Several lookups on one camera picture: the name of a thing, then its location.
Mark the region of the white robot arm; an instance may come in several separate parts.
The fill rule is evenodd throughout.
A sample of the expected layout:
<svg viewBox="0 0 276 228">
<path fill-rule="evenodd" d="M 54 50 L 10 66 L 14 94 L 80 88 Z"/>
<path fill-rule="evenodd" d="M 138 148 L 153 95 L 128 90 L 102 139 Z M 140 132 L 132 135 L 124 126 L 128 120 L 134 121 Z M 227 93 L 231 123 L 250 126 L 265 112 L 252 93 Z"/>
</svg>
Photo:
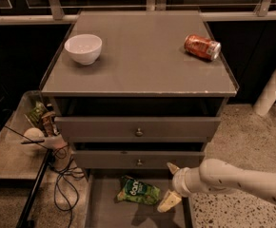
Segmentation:
<svg viewBox="0 0 276 228">
<path fill-rule="evenodd" d="M 161 213 L 193 193 L 220 194 L 232 189 L 276 205 L 276 173 L 241 169 L 217 159 L 206 159 L 195 168 L 179 168 L 171 162 L 167 166 L 173 175 L 173 189 L 167 190 L 160 202 L 157 210 Z"/>
</svg>

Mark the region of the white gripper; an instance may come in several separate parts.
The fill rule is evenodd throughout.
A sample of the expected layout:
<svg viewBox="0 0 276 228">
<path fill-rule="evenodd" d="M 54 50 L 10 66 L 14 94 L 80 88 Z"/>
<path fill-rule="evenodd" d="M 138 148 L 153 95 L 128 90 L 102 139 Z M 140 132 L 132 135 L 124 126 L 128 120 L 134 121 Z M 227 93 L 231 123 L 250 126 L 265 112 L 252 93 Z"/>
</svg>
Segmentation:
<svg viewBox="0 0 276 228">
<path fill-rule="evenodd" d="M 173 175 L 172 186 L 174 191 L 167 190 L 163 199 L 159 203 L 157 210 L 165 213 L 176 206 L 182 197 L 189 197 L 193 193 L 200 193 L 205 189 L 205 184 L 201 181 L 199 168 L 179 168 L 177 165 L 168 162 L 167 167 Z"/>
</svg>

